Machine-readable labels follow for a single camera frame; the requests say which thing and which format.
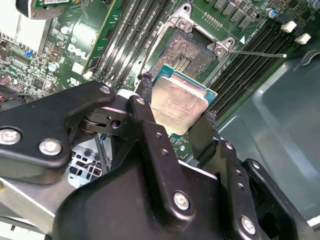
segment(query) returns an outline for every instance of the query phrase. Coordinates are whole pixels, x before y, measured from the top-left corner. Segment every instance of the black bracket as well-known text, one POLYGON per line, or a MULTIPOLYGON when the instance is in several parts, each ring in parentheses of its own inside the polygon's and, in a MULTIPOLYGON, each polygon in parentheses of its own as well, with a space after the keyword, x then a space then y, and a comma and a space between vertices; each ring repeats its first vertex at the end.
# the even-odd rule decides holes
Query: black bracket
POLYGON ((101 82, 44 97, 0 113, 0 130, 21 135, 15 144, 0 144, 0 176, 36 184, 60 180, 71 159, 71 142, 82 119, 94 109, 108 105, 116 95, 101 82), (56 155, 43 154, 44 140, 61 146, 56 155))
POLYGON ((318 239, 306 220, 260 163, 247 159, 242 166, 249 176, 259 223, 270 239, 318 239))
POLYGON ((188 133, 193 157, 219 179, 221 230, 230 239, 261 239, 246 170, 234 147, 220 138, 213 118, 213 113, 205 112, 188 133))
POLYGON ((131 96, 127 108, 131 131, 114 157, 112 169, 130 161, 136 153, 142 155, 158 220, 170 230, 184 230, 194 219, 196 208, 168 134, 155 123, 149 104, 141 97, 131 96), (186 197, 186 204, 176 204, 177 194, 186 197))
POLYGON ((246 170, 238 164, 234 147, 225 140, 216 143, 216 152, 204 170, 220 181, 221 229, 227 238, 262 239, 246 170))

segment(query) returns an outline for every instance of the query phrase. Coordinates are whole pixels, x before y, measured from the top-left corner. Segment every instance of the black metal arm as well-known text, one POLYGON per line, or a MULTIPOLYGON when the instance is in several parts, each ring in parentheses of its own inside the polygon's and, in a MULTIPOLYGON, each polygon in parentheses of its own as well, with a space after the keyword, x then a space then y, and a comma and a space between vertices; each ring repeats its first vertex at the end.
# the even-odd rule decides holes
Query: black metal arm
POLYGON ((0 131, 20 136, 1 132, 0 177, 31 184, 58 181, 72 146, 112 136, 112 171, 64 201, 53 240, 316 239, 263 167, 238 160, 212 115, 203 114, 189 136, 193 156, 217 178, 179 164, 149 96, 126 99, 89 82, 0 113, 0 131))

